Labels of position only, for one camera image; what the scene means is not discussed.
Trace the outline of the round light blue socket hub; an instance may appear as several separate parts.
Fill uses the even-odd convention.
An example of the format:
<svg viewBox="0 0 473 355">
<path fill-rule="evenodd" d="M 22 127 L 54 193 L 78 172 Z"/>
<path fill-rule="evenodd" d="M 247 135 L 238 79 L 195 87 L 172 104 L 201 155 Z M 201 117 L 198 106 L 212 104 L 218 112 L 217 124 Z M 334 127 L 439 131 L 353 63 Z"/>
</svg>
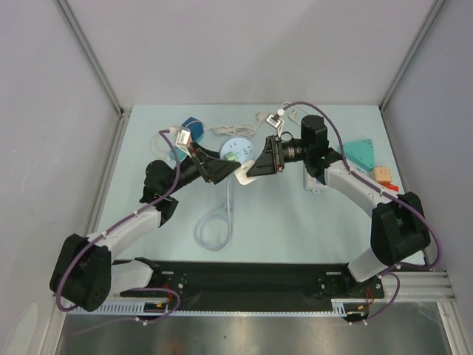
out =
<svg viewBox="0 0 473 355">
<path fill-rule="evenodd" d="M 248 139 L 242 137 L 235 137 L 227 140 L 220 147 L 220 158 L 226 160 L 225 155 L 229 152 L 239 153 L 240 163 L 244 163 L 248 160 L 254 160 L 256 157 L 253 144 Z"/>
</svg>

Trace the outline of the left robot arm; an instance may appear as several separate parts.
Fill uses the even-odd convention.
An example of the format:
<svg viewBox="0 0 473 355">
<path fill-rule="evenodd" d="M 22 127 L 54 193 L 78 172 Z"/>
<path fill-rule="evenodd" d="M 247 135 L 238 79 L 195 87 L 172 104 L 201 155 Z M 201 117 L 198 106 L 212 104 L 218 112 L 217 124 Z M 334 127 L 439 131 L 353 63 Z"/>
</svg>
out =
<svg viewBox="0 0 473 355">
<path fill-rule="evenodd" d="M 163 278 L 156 263 L 142 257 L 121 264 L 115 260 L 171 219 L 178 204 L 173 192 L 199 178 L 218 184 L 245 159 L 234 143 L 218 152 L 193 143 L 189 152 L 175 167 L 162 160 L 149 163 L 140 205 L 122 220 L 85 237 L 72 234 L 65 239 L 50 280 L 60 310 L 94 311 L 111 294 L 139 289 L 154 296 L 161 291 Z"/>
</svg>

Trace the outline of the white square charger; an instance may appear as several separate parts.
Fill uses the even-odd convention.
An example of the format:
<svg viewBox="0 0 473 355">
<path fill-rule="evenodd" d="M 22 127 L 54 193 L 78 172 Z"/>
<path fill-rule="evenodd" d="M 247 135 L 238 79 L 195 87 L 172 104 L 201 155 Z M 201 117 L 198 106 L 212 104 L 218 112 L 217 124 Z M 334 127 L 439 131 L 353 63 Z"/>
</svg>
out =
<svg viewBox="0 0 473 355">
<path fill-rule="evenodd" d="M 242 186 L 247 186 L 250 183 L 253 183 L 258 177 L 249 177 L 248 172 L 250 168 L 255 164 L 254 160 L 248 160 L 244 162 L 238 169 L 234 171 L 234 175 L 238 183 Z"/>
</svg>

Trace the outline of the dark blue cube adapter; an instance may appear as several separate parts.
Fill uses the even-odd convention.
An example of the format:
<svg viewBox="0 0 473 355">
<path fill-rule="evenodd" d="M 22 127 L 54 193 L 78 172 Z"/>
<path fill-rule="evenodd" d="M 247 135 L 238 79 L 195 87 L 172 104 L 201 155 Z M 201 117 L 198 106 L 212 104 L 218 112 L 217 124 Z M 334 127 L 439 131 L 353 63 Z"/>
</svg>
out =
<svg viewBox="0 0 473 355">
<path fill-rule="evenodd" d="M 182 123 L 182 127 L 189 129 L 193 141 L 199 142 L 204 135 L 204 123 L 194 117 L 189 117 Z"/>
</svg>

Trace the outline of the red cube plug adapter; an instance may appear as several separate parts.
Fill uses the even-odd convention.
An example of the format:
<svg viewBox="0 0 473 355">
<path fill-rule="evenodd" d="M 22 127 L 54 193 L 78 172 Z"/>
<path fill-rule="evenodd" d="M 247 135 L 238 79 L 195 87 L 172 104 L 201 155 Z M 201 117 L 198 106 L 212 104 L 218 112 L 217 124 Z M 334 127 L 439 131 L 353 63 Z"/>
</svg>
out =
<svg viewBox="0 0 473 355">
<path fill-rule="evenodd" d="M 388 183 L 385 187 L 388 188 L 388 189 L 390 189 L 390 190 L 396 191 L 396 192 L 399 191 L 399 187 L 396 186 L 396 185 L 394 185 L 394 184 L 392 184 L 392 183 Z"/>
</svg>

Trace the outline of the beige cube plug adapter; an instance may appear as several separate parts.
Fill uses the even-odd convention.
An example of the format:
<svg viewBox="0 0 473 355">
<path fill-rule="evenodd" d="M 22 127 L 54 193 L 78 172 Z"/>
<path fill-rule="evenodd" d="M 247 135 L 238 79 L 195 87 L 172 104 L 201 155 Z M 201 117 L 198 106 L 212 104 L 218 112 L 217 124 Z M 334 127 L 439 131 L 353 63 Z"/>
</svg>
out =
<svg viewBox="0 0 473 355">
<path fill-rule="evenodd" d="M 389 167 L 375 166 L 370 172 L 370 177 L 381 185 L 391 184 L 392 174 Z"/>
</svg>

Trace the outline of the teal triangular power strip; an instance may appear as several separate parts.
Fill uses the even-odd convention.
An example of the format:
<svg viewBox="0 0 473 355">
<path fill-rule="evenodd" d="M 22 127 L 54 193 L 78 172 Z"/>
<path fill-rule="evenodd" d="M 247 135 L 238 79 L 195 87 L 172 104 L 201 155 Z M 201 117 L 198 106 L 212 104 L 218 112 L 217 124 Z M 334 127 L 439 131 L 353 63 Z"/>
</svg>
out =
<svg viewBox="0 0 473 355">
<path fill-rule="evenodd" d="M 342 146 L 348 160 L 367 172 L 375 168 L 375 150 L 372 139 L 350 141 Z"/>
</svg>

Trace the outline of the white multicolour power strip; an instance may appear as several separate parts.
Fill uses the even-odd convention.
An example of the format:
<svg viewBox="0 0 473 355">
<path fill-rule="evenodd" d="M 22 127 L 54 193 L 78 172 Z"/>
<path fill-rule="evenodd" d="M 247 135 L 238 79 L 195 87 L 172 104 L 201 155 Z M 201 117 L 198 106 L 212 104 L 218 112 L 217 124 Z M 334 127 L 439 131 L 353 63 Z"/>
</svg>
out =
<svg viewBox="0 0 473 355">
<path fill-rule="evenodd" d="M 311 177 L 306 169 L 304 169 L 304 189 L 306 191 L 310 191 L 314 194 L 319 194 L 322 192 L 326 192 L 329 187 L 320 183 L 314 177 Z"/>
</svg>

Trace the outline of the green small plug adapter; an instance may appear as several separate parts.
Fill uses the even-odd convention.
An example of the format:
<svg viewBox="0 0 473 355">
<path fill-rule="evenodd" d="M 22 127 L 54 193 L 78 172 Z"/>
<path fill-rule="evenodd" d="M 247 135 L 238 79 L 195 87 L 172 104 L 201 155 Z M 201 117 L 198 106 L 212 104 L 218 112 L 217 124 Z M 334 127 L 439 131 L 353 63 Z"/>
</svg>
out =
<svg viewBox="0 0 473 355">
<path fill-rule="evenodd" d="M 228 161 L 239 162 L 239 153 L 229 152 L 228 154 L 225 155 L 225 159 Z"/>
</svg>

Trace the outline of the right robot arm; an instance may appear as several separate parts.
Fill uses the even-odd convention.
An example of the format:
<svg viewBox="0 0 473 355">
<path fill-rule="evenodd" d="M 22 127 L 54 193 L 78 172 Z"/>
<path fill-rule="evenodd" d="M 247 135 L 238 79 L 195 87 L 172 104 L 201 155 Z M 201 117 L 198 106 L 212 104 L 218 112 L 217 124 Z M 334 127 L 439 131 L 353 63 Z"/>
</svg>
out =
<svg viewBox="0 0 473 355">
<path fill-rule="evenodd" d="M 370 245 L 347 264 L 341 278 L 342 291 L 357 297 L 367 289 L 367 280 L 431 243 L 420 198 L 397 192 L 361 175 L 346 158 L 329 146 L 326 120 L 307 115 L 301 123 L 300 138 L 283 141 L 276 135 L 266 138 L 256 160 L 242 167 L 242 176 L 253 180 L 282 172 L 286 163 L 302 162 L 306 172 L 325 186 L 342 193 L 371 219 Z"/>
</svg>

